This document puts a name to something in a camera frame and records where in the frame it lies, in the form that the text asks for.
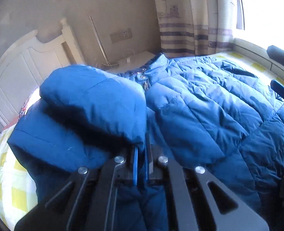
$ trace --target silver bolt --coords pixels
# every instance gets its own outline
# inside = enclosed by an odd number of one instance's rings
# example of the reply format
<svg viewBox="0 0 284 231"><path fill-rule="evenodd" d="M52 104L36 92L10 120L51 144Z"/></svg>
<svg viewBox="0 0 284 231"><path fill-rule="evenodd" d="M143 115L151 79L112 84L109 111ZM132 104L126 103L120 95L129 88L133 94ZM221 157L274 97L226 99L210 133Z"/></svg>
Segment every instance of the silver bolt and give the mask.
<svg viewBox="0 0 284 231"><path fill-rule="evenodd" d="M195 168L195 172L197 172L198 174L203 174L205 173L205 169L201 166L198 166Z"/></svg>
<svg viewBox="0 0 284 231"><path fill-rule="evenodd" d="M116 163L123 163L125 161L125 158L124 157L115 157L114 161Z"/></svg>
<svg viewBox="0 0 284 231"><path fill-rule="evenodd" d="M80 167L78 168L78 173L84 175L87 173L87 167Z"/></svg>
<svg viewBox="0 0 284 231"><path fill-rule="evenodd" d="M158 157L158 162L161 165L166 165L168 161L169 161L169 159L167 157Z"/></svg>

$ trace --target beige wall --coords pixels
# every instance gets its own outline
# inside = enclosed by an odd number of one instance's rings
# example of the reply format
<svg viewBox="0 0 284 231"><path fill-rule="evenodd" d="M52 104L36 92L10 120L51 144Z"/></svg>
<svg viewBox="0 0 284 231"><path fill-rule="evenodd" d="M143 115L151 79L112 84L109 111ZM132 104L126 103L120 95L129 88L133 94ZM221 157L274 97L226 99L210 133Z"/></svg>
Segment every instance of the beige wall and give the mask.
<svg viewBox="0 0 284 231"><path fill-rule="evenodd" d="M91 15L110 62L136 53L160 50L155 0L1 0L0 57L21 36L38 29L38 39L49 42L61 34L59 20L68 19L90 65L103 56L88 21ZM112 44L110 33L131 28L132 39Z"/></svg>

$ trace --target bed sheet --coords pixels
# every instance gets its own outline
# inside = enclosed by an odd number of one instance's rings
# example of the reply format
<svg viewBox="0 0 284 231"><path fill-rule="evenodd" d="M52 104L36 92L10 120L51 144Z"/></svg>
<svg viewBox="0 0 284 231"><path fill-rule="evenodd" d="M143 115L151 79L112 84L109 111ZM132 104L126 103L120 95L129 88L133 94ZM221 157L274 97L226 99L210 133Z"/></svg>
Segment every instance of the bed sheet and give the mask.
<svg viewBox="0 0 284 231"><path fill-rule="evenodd" d="M284 80L267 70L261 64L237 52L222 52L210 55L218 59L227 59L237 63L240 67L258 76L264 83L270 85L272 79L284 85ZM38 90L35 99L29 98L31 103L24 105L28 109L38 100ZM0 136L0 217L10 230L27 212L37 204L36 186L29 173L17 161L7 140L15 125L4 130Z"/></svg>

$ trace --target wall socket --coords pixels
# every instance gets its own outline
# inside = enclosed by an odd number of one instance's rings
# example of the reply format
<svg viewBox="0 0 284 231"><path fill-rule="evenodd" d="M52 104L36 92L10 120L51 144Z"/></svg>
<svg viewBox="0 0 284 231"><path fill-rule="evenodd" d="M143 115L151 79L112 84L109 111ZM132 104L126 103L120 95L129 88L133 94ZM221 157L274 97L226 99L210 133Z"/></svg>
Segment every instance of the wall socket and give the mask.
<svg viewBox="0 0 284 231"><path fill-rule="evenodd" d="M127 29L120 30L118 32L110 34L110 38L111 38L112 43L116 43L119 41L132 38L132 33L131 33L130 28L127 28Z"/></svg>

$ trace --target bright window light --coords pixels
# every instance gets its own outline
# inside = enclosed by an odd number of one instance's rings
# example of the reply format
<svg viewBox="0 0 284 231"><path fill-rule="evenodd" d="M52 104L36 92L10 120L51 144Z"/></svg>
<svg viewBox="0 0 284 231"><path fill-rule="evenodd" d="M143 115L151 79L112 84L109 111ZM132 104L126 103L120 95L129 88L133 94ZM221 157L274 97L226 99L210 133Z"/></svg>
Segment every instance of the bright window light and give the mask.
<svg viewBox="0 0 284 231"><path fill-rule="evenodd" d="M254 44L284 50L284 0L242 0L245 32Z"/></svg>

